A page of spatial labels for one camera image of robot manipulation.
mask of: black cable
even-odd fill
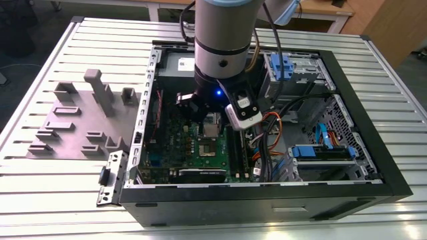
[[[287,114],[287,112],[291,110],[294,105],[298,104],[301,101],[303,101],[306,99],[311,99],[311,98],[329,98],[329,97],[333,96],[333,94],[334,94],[333,92],[325,92],[325,93],[315,93],[315,94],[303,95],[303,96],[295,98],[281,109],[281,111],[279,111],[281,118]],[[262,169],[260,169],[262,173],[266,172],[266,169],[263,170],[263,168],[270,168],[270,166],[267,166],[267,164],[268,165],[273,164],[273,159],[271,159],[270,152],[268,152],[268,133],[274,129],[274,125],[275,125],[275,120],[270,122],[270,124],[267,126],[267,129],[263,132],[263,136],[260,138],[260,141],[259,141],[260,162],[266,163],[266,164],[262,165]],[[273,176],[270,174],[270,176],[266,179],[266,181],[268,182],[268,179],[271,179],[271,178],[273,178]]]
[[[273,158],[271,158],[271,155],[270,155],[270,152],[267,153],[268,155],[268,158],[267,158],[267,163],[268,163],[268,175],[267,175],[267,179],[268,179],[268,182],[273,182],[274,181],[274,161],[273,161]]]
[[[270,11],[268,11],[266,3],[262,4],[262,7],[264,8],[267,19],[268,19],[268,22],[270,22],[270,27],[273,29],[275,43],[278,45],[278,54],[279,54],[279,61],[281,61],[279,87],[278,87],[278,90],[275,91],[274,96],[271,98],[273,104],[275,104],[275,102],[277,102],[277,100],[278,100],[278,98],[281,96],[282,90],[283,90],[283,84],[285,84],[283,83],[283,81],[285,81],[283,78],[285,78],[285,74],[286,74],[285,73],[286,72],[286,67],[285,67],[285,64],[283,64],[282,46],[281,46],[281,39],[279,39],[278,30],[277,30],[277,27],[275,27],[275,22],[274,22],[271,14],[270,14]]]
[[[298,2],[299,4],[299,13],[298,13],[298,18],[301,19],[303,17],[303,5],[302,5],[302,2],[299,1]]]
[[[192,3],[190,3],[190,5],[184,8],[184,10],[180,12],[180,15],[179,15],[179,26],[180,26],[182,38],[187,43],[192,43],[192,44],[195,43],[195,38],[186,35],[183,16],[195,5],[196,5],[196,1],[192,1]]]
[[[263,141],[258,141],[258,149],[259,149],[259,153],[262,153],[262,150],[264,149],[264,147],[263,147]],[[264,159],[264,158],[260,159],[259,181],[260,181],[262,183],[266,182],[266,159]]]

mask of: table leg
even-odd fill
[[[331,24],[331,27],[329,28],[329,31],[327,33],[329,34],[339,34],[343,27],[345,27],[345,24],[347,22],[347,19],[349,19],[349,16],[337,16],[337,19],[335,21],[333,22]]]
[[[59,12],[63,9],[60,1],[51,1],[51,4],[55,9],[55,12]]]
[[[148,7],[148,14],[150,14],[150,21],[159,22],[159,8],[160,8],[159,4],[148,2],[147,7]]]

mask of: slotted metal surface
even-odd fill
[[[259,29],[264,46],[271,30]],[[359,36],[281,31],[282,46],[334,52],[414,196],[338,220],[143,228],[122,207],[96,208],[104,161],[26,159],[56,97],[58,82],[90,90],[83,75],[100,69],[111,90],[142,92],[152,40],[182,41],[175,23],[86,18],[71,23],[0,135],[0,236],[55,239],[427,239],[426,112]]]

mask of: white label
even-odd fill
[[[190,57],[182,57],[178,60],[178,71],[194,71],[195,70],[195,59]]]
[[[239,107],[244,109],[247,106],[251,105],[250,99],[247,97],[242,98],[240,100],[238,100],[238,104],[239,104]]]
[[[262,175],[262,169],[258,167],[254,167],[254,175],[259,176]]]

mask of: metal bracket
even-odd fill
[[[318,59],[317,62],[318,62],[318,65],[319,65],[319,67],[321,67],[321,69],[322,69],[322,72],[323,72],[323,73],[327,73],[329,70],[327,70],[326,65],[323,64],[322,59]],[[331,91],[335,91],[335,90],[337,90],[337,86],[335,86],[335,84],[334,84],[334,81],[333,81],[330,75],[326,74],[323,77],[325,77],[326,82],[327,82],[327,85],[326,85],[327,89],[331,90]]]
[[[366,180],[369,177],[369,172],[365,166],[354,165],[346,171],[350,180]]]
[[[107,165],[99,175],[100,190],[98,195],[98,207],[122,206],[119,204],[120,193],[127,172],[128,154],[120,150],[110,154]]]
[[[293,150],[289,149],[289,157],[285,157],[278,163],[277,170],[273,171],[274,182],[303,182],[299,173],[299,162],[297,158],[293,157]]]

